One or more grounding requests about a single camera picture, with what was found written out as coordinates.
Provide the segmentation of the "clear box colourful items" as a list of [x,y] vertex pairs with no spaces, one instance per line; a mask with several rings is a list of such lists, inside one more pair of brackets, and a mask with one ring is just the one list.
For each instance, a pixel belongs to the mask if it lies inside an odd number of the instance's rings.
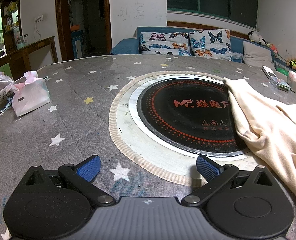
[[271,82],[275,87],[285,92],[288,92],[291,89],[291,87],[283,79],[273,76],[271,78]]

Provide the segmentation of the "right butterfly print pillow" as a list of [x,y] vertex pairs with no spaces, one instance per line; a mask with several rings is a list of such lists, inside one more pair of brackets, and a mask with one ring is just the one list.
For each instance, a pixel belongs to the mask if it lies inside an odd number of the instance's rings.
[[191,31],[189,39],[194,56],[232,61],[229,29]]

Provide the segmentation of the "black round induction cooktop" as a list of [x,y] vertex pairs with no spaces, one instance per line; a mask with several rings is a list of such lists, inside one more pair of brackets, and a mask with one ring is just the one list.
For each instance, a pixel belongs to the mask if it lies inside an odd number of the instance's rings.
[[247,151],[237,135],[228,89],[221,82],[174,77],[149,85],[136,109],[163,142],[192,154],[231,157]]

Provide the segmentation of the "dark wooden door frame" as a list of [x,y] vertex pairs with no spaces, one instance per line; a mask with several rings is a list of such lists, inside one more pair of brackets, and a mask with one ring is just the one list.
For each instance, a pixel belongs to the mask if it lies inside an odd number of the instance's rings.
[[63,61],[110,53],[109,0],[55,0],[55,4]]

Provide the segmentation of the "dark wooden console table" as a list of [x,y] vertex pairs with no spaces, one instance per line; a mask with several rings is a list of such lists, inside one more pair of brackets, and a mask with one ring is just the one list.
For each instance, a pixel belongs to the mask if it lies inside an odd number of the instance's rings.
[[17,80],[21,78],[25,72],[32,70],[29,60],[29,54],[34,53],[46,46],[51,46],[52,59],[54,63],[57,63],[58,56],[55,46],[55,37],[51,36],[43,40],[34,42],[2,57],[0,59],[0,67],[8,63],[13,79]]

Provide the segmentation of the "black pen tool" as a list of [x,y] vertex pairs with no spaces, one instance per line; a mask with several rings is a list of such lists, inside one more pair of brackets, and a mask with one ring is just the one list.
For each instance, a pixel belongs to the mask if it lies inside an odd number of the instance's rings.
[[13,101],[13,98],[11,97],[7,98],[7,103],[2,109],[0,109],[0,115],[3,114],[6,110],[8,110],[12,106],[12,101]]

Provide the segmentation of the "pink white tissue pack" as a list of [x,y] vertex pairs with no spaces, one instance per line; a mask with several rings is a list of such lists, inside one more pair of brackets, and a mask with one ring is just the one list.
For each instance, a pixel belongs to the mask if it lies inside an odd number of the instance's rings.
[[24,73],[24,81],[15,81],[10,89],[14,92],[12,107],[16,116],[25,115],[51,101],[46,81],[38,77],[36,71]]

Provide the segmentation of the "left butterfly print pillow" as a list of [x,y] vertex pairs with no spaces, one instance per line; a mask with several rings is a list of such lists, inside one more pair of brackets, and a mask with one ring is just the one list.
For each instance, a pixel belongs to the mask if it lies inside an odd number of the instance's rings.
[[141,32],[141,54],[190,56],[190,43],[188,33],[158,33]]

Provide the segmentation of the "grey plain cushion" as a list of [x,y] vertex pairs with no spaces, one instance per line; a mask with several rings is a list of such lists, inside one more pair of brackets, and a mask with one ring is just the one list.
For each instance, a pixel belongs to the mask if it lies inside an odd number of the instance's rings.
[[243,62],[259,68],[274,67],[270,50],[247,41],[243,42]]

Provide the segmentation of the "butterfly print pillow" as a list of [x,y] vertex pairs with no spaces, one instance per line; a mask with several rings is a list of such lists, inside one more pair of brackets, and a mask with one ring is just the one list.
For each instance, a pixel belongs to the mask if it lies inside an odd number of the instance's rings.
[[190,43],[188,33],[158,33],[141,32],[141,54],[190,56]]
[[189,39],[194,56],[232,61],[229,29],[191,31]]

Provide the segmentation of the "white flat device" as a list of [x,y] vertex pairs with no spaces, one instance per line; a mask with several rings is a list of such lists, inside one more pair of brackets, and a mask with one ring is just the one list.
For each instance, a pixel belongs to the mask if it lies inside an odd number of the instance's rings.
[[271,68],[267,67],[267,66],[262,66],[262,70],[265,73],[265,75],[267,76],[268,79],[272,79],[277,78],[276,74],[272,71]]

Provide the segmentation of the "black white plush toy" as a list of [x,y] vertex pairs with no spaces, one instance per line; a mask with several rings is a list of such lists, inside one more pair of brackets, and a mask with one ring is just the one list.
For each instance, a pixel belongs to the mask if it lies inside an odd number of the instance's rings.
[[261,46],[265,46],[266,45],[266,41],[257,33],[255,33],[254,31],[250,31],[248,33],[249,39],[251,42],[255,42]]

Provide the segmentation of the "cream beige garment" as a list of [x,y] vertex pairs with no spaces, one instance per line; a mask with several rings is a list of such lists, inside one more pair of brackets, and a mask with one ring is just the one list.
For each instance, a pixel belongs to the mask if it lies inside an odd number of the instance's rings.
[[296,104],[267,98],[245,80],[223,83],[238,136],[296,196]]

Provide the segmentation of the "wooden shelf cabinet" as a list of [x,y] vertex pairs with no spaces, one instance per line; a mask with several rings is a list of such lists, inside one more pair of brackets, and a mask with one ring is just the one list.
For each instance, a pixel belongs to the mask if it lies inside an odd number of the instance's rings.
[[16,51],[21,35],[20,0],[0,0],[0,49],[7,55]]

